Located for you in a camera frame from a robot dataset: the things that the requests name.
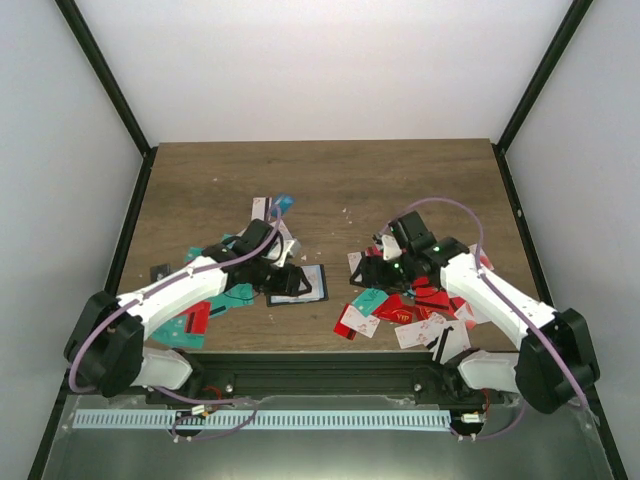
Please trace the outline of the black leather card holder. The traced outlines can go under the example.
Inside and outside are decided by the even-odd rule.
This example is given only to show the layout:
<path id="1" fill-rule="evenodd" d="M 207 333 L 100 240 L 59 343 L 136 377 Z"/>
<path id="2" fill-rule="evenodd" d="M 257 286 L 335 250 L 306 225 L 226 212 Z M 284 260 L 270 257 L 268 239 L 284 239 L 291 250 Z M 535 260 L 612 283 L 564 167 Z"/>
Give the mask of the black leather card holder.
<path id="1" fill-rule="evenodd" d="M 325 269 L 322 264 L 306 265 L 298 268 L 294 278 L 299 280 L 294 295 L 268 295 L 268 307 L 293 304 L 309 304 L 326 301 L 329 298 Z"/>

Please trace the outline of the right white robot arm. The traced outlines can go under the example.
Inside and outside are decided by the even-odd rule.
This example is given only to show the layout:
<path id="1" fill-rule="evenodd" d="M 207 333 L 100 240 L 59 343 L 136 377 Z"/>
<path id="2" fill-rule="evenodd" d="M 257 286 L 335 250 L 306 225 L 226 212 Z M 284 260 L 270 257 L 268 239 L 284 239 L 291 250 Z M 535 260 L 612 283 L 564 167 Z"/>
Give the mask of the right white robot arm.
<path id="1" fill-rule="evenodd" d="M 358 260 L 351 284 L 402 293 L 425 280 L 461 298 L 515 347 L 512 353 L 455 354 L 444 378 L 451 400 L 465 403 L 487 388 L 518 393 L 538 412 L 551 414 L 599 380 L 590 331 L 579 312 L 558 311 L 519 291 L 483 265 L 474 249 L 452 237 L 437 239 L 415 211 L 388 229 L 374 237 L 379 252 Z"/>

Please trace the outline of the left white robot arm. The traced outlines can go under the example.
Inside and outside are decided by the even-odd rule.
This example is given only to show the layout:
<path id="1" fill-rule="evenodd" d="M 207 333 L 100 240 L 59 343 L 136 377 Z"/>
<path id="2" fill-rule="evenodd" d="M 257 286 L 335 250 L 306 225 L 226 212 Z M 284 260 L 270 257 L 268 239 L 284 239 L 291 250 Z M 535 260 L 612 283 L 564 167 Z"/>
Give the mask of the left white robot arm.
<path id="1" fill-rule="evenodd" d="M 309 293 L 303 269 L 291 261 L 299 249 L 277 223 L 254 219 L 241 235 L 204 248 L 163 279 L 119 296 L 95 293 L 64 349 L 70 389 L 113 397 L 130 387 L 151 387 L 169 390 L 181 403 L 196 402 L 205 381 L 195 363 L 175 349 L 148 348 L 146 341 L 190 307 L 239 284 L 265 295 Z"/>

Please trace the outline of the red VIP card gold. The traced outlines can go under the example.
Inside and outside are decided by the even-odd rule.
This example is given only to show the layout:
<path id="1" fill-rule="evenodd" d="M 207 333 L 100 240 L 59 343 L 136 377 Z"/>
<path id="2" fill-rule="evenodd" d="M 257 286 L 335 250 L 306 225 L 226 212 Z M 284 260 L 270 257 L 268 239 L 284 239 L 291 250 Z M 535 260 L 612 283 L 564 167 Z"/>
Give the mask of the red VIP card gold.
<path id="1" fill-rule="evenodd" d="M 425 319 L 420 305 L 416 305 L 412 299 L 403 295 L 389 296 L 372 313 L 380 320 L 398 325 L 407 325 Z"/>

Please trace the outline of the teal VIP card right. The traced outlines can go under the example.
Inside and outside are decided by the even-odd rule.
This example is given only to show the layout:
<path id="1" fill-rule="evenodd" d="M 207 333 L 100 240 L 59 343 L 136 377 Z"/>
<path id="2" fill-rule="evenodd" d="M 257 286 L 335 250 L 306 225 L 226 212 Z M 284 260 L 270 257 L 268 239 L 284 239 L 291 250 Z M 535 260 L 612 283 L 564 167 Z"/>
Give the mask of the teal VIP card right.
<path id="1" fill-rule="evenodd" d="M 379 289 L 365 289 L 360 295 L 358 295 L 351 305 L 358 310 L 364 317 L 370 316 L 376 311 L 382 304 L 386 302 L 389 295 Z"/>

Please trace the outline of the white floral card on red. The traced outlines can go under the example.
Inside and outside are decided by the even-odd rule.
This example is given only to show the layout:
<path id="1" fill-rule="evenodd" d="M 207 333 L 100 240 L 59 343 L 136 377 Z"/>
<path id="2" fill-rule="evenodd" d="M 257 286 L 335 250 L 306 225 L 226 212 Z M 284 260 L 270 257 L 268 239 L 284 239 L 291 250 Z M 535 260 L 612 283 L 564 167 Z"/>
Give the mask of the white floral card on red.
<path id="1" fill-rule="evenodd" d="M 365 316 L 359 309 L 349 305 L 342 316 L 341 323 L 358 334 L 372 338 L 381 320 L 374 315 Z"/>

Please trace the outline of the white card magnetic stripe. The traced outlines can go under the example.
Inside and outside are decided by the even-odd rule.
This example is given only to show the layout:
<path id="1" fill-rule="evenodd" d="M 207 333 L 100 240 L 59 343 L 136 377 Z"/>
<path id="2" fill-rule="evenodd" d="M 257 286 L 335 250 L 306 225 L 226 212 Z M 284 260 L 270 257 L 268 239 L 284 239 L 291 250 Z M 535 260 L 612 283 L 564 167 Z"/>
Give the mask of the white card magnetic stripe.
<path id="1" fill-rule="evenodd" d="M 271 197 L 254 197 L 251 208 L 251 219 L 267 221 L 270 218 Z"/>

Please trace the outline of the red card front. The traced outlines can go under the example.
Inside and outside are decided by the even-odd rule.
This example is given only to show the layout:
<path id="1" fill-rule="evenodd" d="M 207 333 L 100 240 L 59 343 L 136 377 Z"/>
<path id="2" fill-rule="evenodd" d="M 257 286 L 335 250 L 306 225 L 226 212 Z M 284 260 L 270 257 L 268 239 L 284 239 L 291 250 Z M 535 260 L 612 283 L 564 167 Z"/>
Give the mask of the red card front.
<path id="1" fill-rule="evenodd" d="M 345 314 L 347 313 L 347 310 L 351 307 L 351 304 L 347 303 L 342 312 L 340 313 L 338 320 L 334 326 L 333 332 L 336 333 L 337 335 L 352 341 L 355 337 L 357 332 L 352 329 L 351 327 L 345 325 L 342 320 L 343 317 L 345 316 Z"/>

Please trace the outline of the blue card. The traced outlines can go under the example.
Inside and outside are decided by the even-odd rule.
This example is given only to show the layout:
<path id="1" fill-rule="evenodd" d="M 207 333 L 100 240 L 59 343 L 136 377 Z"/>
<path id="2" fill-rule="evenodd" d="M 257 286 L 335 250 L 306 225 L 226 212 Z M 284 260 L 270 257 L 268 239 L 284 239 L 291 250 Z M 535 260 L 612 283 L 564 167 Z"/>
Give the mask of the blue card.
<path id="1" fill-rule="evenodd" d="M 280 212 L 281 215 L 284 215 L 295 203 L 295 199 L 286 194 L 279 194 L 278 196 L 273 198 L 271 205 L 271 212 L 276 214 Z"/>

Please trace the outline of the red card black stripe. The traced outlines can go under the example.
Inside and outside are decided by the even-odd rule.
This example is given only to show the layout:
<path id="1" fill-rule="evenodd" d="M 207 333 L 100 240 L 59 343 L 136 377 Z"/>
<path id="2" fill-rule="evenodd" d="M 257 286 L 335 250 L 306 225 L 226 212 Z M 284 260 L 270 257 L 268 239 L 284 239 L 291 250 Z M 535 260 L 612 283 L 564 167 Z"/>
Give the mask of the red card black stripe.
<path id="1" fill-rule="evenodd" d="M 178 326 L 186 334 L 204 335 L 209 324 L 211 303 L 201 301 L 181 312 L 177 317 Z"/>

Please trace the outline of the teal card front left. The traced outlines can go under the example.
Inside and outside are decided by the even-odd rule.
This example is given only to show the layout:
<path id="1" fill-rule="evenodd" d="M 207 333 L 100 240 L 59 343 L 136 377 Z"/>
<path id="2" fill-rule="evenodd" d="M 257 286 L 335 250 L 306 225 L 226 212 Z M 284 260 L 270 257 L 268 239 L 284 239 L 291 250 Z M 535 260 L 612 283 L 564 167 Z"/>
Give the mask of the teal card front left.
<path id="1" fill-rule="evenodd" d="M 174 318 L 151 334 L 151 339 L 170 348 L 201 349 L 205 337 L 185 331 L 185 317 Z"/>

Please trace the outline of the black membership card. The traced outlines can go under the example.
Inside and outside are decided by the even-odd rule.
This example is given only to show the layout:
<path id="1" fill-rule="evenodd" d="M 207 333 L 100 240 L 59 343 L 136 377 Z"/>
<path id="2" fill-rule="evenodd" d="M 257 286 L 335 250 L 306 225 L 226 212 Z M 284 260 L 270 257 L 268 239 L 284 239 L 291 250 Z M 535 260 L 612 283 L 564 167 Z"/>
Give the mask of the black membership card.
<path id="1" fill-rule="evenodd" d="M 171 265 L 168 263 L 154 265 L 149 270 L 150 273 L 150 281 L 155 283 L 159 280 L 162 280 L 168 277 L 172 273 Z"/>

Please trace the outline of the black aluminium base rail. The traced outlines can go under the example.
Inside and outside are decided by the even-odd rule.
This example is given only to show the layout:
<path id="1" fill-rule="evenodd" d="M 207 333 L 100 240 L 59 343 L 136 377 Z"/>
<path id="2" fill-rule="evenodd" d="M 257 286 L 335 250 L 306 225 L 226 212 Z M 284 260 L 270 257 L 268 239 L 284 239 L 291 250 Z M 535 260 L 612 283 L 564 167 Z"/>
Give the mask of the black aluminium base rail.
<path id="1" fill-rule="evenodd" d="M 186 358 L 194 371 L 177 389 L 195 398 L 219 390 L 224 396 L 426 395 L 437 403 L 477 400 L 451 365 L 427 351 L 200 353 Z"/>

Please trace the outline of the light blue slotted rail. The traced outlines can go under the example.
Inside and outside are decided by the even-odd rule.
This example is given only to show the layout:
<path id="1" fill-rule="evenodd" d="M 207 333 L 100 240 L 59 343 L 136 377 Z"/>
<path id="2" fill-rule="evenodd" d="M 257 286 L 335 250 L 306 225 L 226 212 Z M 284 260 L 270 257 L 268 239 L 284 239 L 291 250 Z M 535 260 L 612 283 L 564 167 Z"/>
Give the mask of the light blue slotted rail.
<path id="1" fill-rule="evenodd" d="M 447 411 L 407 410 L 264 410 L 254 419 L 249 411 L 221 410 L 207 418 L 178 421 L 169 410 L 78 410 L 75 429 L 161 430 L 173 425 L 189 430 L 229 430 L 245 422 L 253 430 L 449 430 Z"/>

